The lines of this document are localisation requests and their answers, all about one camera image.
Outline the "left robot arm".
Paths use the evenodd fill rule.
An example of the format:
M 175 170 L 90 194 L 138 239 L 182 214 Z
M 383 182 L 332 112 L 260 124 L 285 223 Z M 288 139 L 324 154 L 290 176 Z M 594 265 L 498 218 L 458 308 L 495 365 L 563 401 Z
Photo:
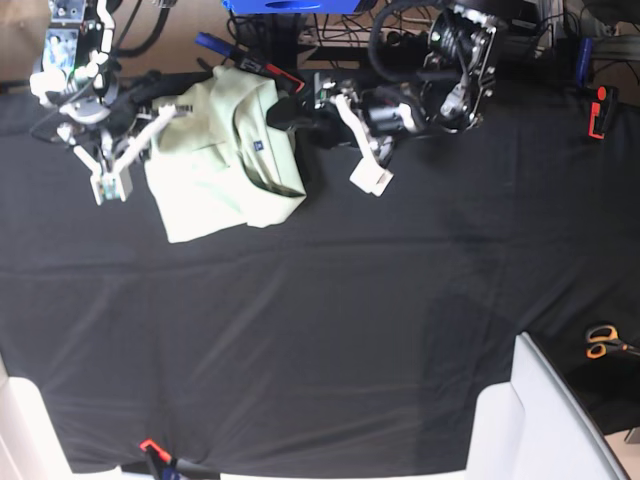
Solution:
M 437 16 L 410 37 L 418 54 L 386 64 L 392 50 L 384 30 L 388 18 L 428 5 L 389 2 L 369 30 L 370 71 L 358 77 L 316 73 L 309 87 L 268 110 L 268 126 L 312 130 L 333 145 L 356 147 L 361 158 L 349 180 L 376 197 L 393 178 L 389 165 L 398 143 L 475 128 L 494 91 L 507 22 L 488 1 L 434 1 Z

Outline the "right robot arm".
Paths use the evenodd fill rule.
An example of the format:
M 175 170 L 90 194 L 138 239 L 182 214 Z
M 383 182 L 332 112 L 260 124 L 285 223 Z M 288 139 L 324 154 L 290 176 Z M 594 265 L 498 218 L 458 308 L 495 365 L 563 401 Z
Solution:
M 126 201 L 133 190 L 130 167 L 144 160 L 152 139 L 170 121 L 190 113 L 169 100 L 153 105 L 149 91 L 160 75 L 151 71 L 129 85 L 121 60 L 136 58 L 159 39 L 173 2 L 157 1 L 159 17 L 138 47 L 122 43 L 117 1 L 52 1 L 42 55 L 29 78 L 31 93 L 48 109 L 30 129 L 33 138 L 68 148 L 88 169 L 95 202 Z

